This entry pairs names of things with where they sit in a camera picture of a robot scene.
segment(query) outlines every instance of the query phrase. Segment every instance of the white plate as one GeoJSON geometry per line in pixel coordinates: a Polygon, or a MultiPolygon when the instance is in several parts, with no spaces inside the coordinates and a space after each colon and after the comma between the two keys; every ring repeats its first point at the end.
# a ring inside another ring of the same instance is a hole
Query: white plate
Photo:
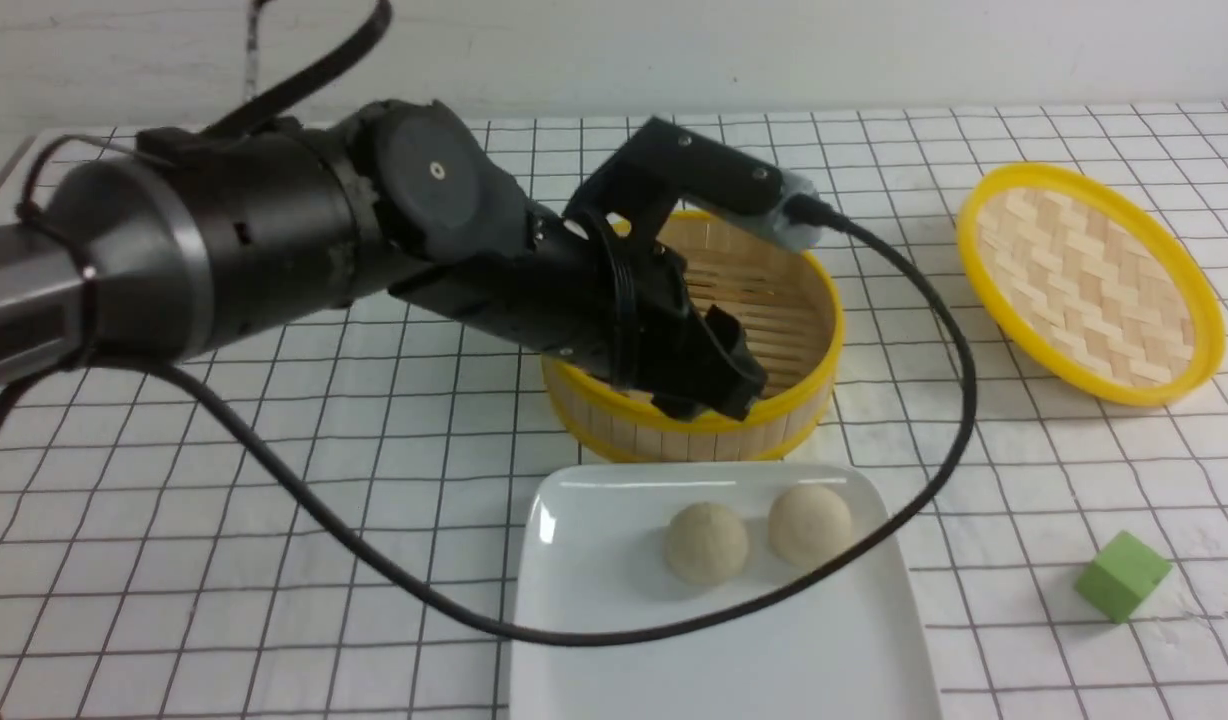
{"type": "MultiPolygon", "coordinates": [[[[765,515],[783,489],[833,484],[856,537],[887,518],[857,471],[786,462],[587,464],[538,487],[515,619],[549,630],[628,630],[683,620],[795,577],[765,515]],[[752,534],[740,577],[698,591],[661,543],[682,507],[728,505],[752,534]]],[[[890,538],[790,601],[718,628],[628,648],[513,643],[512,715],[529,720],[861,718],[937,720],[938,689],[907,569],[890,538]]]]}

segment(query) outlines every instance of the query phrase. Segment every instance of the bamboo lid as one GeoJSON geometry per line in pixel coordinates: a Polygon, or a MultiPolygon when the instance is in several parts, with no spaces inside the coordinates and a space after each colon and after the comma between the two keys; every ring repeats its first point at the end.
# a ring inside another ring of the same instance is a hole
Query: bamboo lid
{"type": "Polygon", "coordinates": [[[1109,188],[1067,170],[1011,165],[970,195],[958,232],[989,312],[1072,385],[1159,405],[1218,369],[1226,333],[1202,272],[1109,188]]]}

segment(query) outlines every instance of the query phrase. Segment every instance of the table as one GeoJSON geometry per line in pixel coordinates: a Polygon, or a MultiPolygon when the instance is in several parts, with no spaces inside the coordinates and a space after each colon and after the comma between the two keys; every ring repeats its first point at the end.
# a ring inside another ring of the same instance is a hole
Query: table
{"type": "MultiPolygon", "coordinates": [[[[974,342],[977,437],[937,509],[901,532],[947,716],[1228,718],[1228,350],[1217,380],[1168,410],[1093,401],[1005,342],[953,245],[986,170],[1081,170],[1183,238],[1228,333],[1228,102],[675,120],[809,174],[935,279],[974,342]],[[1072,582],[1119,530],[1176,570],[1138,618],[1109,625],[1072,582]]],[[[640,122],[472,128],[559,208],[640,122]]],[[[47,183],[95,156],[74,146],[47,183]]],[[[0,222],[11,209],[2,192],[0,222]]],[[[849,344],[834,412],[792,457],[858,466],[893,509],[942,460],[954,370],[883,260],[835,233],[812,252],[841,286],[849,344]]],[[[598,461],[551,414],[537,356],[387,296],[184,369],[387,555],[495,616],[512,616],[533,489],[598,461]]],[[[508,646],[355,565],[174,389],[71,374],[28,405],[0,448],[7,716],[508,715],[508,646]]]]}

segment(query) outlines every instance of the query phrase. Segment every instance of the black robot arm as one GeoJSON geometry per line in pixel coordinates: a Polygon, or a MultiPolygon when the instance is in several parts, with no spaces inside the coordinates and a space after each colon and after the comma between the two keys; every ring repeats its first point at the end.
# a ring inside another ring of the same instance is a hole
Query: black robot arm
{"type": "Polygon", "coordinates": [[[244,138],[152,129],[0,227],[0,385],[81,351],[182,360],[386,290],[651,393],[672,418],[742,419],[764,370],[737,319],[695,310],[686,263],[656,236],[688,199],[799,249],[814,229],[774,219],[803,187],[658,119],[562,215],[438,102],[244,138]],[[631,222],[626,237],[610,214],[631,222]]]}

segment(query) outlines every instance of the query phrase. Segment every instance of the green cube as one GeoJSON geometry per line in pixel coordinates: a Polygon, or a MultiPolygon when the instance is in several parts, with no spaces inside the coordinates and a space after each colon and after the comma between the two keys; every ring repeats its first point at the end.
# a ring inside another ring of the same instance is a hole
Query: green cube
{"type": "Polygon", "coordinates": [[[1170,562],[1157,555],[1157,550],[1122,530],[1086,565],[1076,579],[1076,592],[1113,623],[1125,623],[1160,580],[1167,579],[1170,568],[1170,562]]]}

